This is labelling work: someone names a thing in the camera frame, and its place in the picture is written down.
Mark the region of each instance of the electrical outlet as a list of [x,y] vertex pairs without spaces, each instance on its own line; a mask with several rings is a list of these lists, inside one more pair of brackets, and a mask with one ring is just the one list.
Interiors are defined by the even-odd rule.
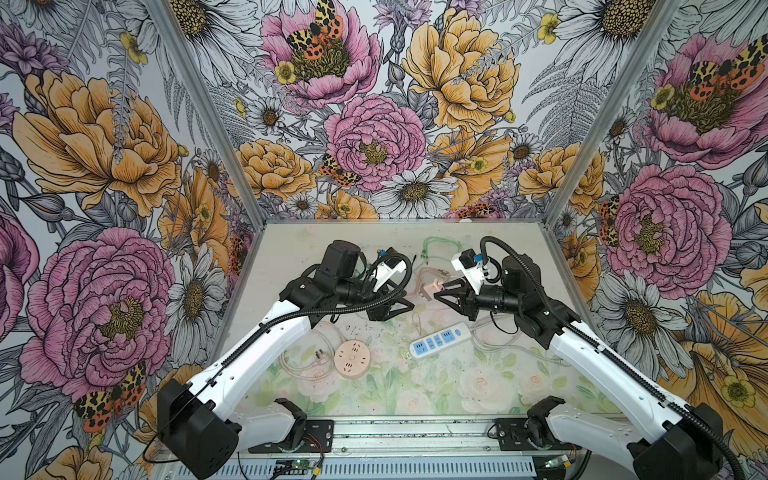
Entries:
[[471,338],[472,333],[469,331],[469,327],[465,323],[457,323],[450,328],[434,332],[431,335],[416,340],[411,343],[409,351],[412,358],[422,359]]

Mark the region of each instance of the wall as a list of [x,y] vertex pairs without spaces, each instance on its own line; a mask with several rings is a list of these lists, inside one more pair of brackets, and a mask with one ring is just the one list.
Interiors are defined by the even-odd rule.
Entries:
[[140,2],[0,14],[0,476],[141,480],[253,228]]
[[756,478],[768,472],[767,12],[682,3],[674,41],[604,132],[598,206],[553,225],[604,338],[713,406]]
[[653,4],[171,2],[276,219],[540,217]]

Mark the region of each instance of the round power strip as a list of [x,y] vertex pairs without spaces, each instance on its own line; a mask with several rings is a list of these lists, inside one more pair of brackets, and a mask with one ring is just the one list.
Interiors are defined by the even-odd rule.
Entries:
[[371,366],[371,352],[368,346],[359,340],[349,340],[341,344],[333,357],[333,365],[345,379],[359,378]]

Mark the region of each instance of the power strip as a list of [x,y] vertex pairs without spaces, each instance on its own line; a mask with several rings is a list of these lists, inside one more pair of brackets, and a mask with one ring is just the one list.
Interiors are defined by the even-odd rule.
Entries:
[[411,343],[409,351],[414,359],[423,359],[472,338],[465,323],[456,323],[447,329],[434,332]]

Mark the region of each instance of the robotic arm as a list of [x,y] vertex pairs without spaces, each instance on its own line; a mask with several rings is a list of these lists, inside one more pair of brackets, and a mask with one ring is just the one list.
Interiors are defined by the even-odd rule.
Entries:
[[[364,278],[354,277],[359,258],[365,264],[357,245],[334,241],[322,263],[288,283],[265,317],[223,357],[186,385],[171,380],[160,390],[157,437],[195,476],[211,476],[236,450],[264,443],[285,450],[299,446],[306,414],[294,404],[277,399],[248,414],[238,412],[237,404],[267,367],[324,316],[333,321],[336,315],[365,310],[370,320],[382,322],[413,309],[403,298],[411,276],[407,257],[391,248],[380,251]],[[390,279],[398,272],[405,275],[394,284]],[[336,308],[339,303],[348,307]],[[401,307],[393,310],[397,304]]]
[[[508,254],[501,264],[488,257],[487,243]],[[579,412],[562,399],[548,397],[528,411],[533,443],[543,446],[557,439],[582,445],[635,472],[640,480],[711,478],[723,457],[734,477],[744,478],[714,410],[706,404],[689,406],[625,362],[573,310],[546,295],[541,271],[529,257],[495,237],[484,237],[480,247],[479,255],[474,250],[456,255],[453,266],[464,278],[444,284],[435,298],[471,321],[479,310],[514,313],[523,333],[590,379],[632,424]],[[485,280],[489,260],[497,267],[493,281],[499,285]]]

